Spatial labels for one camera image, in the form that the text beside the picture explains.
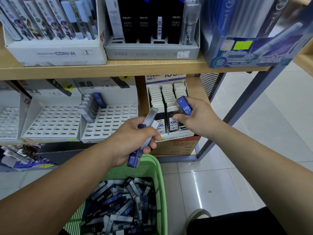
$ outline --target left hand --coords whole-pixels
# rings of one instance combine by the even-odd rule
[[[151,149],[157,147],[155,140],[161,140],[161,135],[158,133],[157,129],[152,127],[138,129],[138,124],[142,124],[144,120],[144,117],[128,119],[114,134],[100,143],[105,143],[113,149],[113,166],[122,166],[127,162],[129,154],[140,148],[149,137],[152,137],[152,139],[149,143],[149,147],[143,149],[143,153],[149,154]]]

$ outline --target forearm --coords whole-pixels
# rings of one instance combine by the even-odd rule
[[[58,234],[113,167],[110,156],[114,149],[104,143],[84,150],[55,170],[1,200],[2,233]]]
[[[289,234],[313,233],[313,173],[224,124],[214,134],[223,150]]]

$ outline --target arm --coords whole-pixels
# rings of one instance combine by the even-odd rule
[[[288,234],[313,234],[313,172],[227,125],[203,100],[187,100],[191,116],[173,118],[216,142]]]
[[[1,200],[1,233],[58,234],[112,167],[127,162],[147,138],[161,140],[152,127],[138,129],[143,120],[127,120],[106,140]],[[150,146],[156,147],[154,140]]]

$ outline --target shoe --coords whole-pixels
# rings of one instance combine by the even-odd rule
[[[198,218],[209,218],[209,217],[212,217],[212,216],[205,209],[195,210],[194,212],[191,213],[191,215],[189,215],[189,217],[185,223],[184,231],[182,232],[182,235],[187,235],[187,228],[188,228],[191,221],[194,221],[195,219],[198,219]]]

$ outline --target hand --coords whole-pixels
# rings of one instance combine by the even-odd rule
[[[193,133],[213,140],[215,132],[225,123],[204,100],[192,97],[186,99],[193,109],[191,115],[175,114],[173,119],[182,122]]]
[[[113,150],[113,166],[122,166],[127,162],[129,154],[140,148],[149,137],[152,137],[152,139],[149,147],[143,149],[143,153],[149,154],[151,149],[157,147],[155,140],[161,140],[161,135],[157,129],[152,127],[138,129],[138,124],[142,124],[144,120],[144,117],[128,119],[114,134],[103,141],[106,147]]]

